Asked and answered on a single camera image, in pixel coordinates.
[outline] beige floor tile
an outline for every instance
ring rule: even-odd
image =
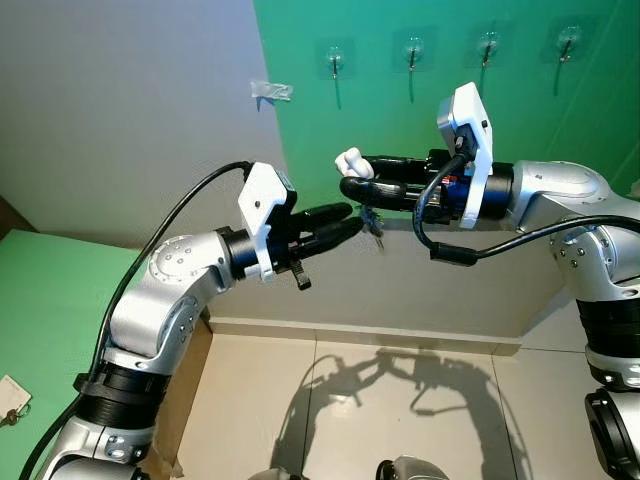
[[[452,480],[515,478],[491,357],[416,353],[318,342],[305,476],[369,480],[408,454]]]
[[[525,470],[519,480],[608,479],[584,410],[585,395],[599,386],[584,354],[521,350],[494,362],[509,430],[524,443],[531,461],[533,475]]]
[[[278,461],[300,470],[309,392],[295,394],[314,349],[308,340],[214,336],[178,454],[186,480],[246,480],[269,468],[292,399],[299,423]]]

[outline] green table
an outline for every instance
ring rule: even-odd
[[[32,395],[0,429],[0,479],[17,479],[32,447],[75,396],[107,303],[136,252],[14,230],[0,241],[0,378]]]

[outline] baseboard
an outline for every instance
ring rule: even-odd
[[[213,317],[214,333],[510,356],[522,338],[247,318]]]

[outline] gray wall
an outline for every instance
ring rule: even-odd
[[[266,76],[250,0],[0,0],[0,194],[41,231],[139,245],[213,168],[284,167],[274,111],[249,95]],[[217,184],[172,233],[237,226],[239,188]],[[385,244],[309,261],[308,292],[239,285],[215,314],[515,337],[559,288],[544,242],[470,269],[429,262],[410,232]]]

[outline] white tape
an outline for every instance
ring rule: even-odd
[[[31,394],[18,385],[13,378],[5,375],[0,380],[0,419],[4,418],[9,410],[20,413],[31,399]]]
[[[293,85],[268,83],[262,80],[251,80],[251,96],[253,98],[270,98],[272,100],[291,100]]]

